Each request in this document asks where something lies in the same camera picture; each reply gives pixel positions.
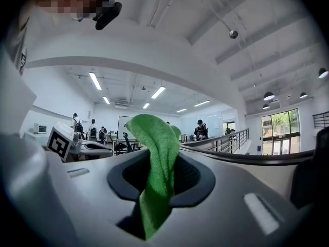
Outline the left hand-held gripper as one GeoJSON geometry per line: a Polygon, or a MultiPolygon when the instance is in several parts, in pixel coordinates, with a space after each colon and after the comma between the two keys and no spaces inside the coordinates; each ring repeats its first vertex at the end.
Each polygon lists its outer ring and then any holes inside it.
{"type": "Polygon", "coordinates": [[[69,154],[88,157],[112,157],[113,150],[98,142],[82,140],[82,134],[62,122],[57,122],[51,130],[47,149],[56,153],[63,162],[69,154]]]}

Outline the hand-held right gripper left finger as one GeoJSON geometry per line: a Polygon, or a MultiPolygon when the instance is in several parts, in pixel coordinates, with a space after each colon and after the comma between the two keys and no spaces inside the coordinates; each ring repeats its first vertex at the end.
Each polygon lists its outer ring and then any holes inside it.
{"type": "Polygon", "coordinates": [[[14,212],[45,246],[147,245],[92,207],[56,153],[17,135],[1,135],[1,186],[14,212]]]}

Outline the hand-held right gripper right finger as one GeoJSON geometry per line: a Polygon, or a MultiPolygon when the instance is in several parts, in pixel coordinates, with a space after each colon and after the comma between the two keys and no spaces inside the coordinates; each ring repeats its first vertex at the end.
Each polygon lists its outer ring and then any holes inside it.
{"type": "Polygon", "coordinates": [[[303,209],[249,171],[197,153],[180,156],[214,187],[197,206],[174,208],[155,246],[284,246],[303,220],[303,209]]]}

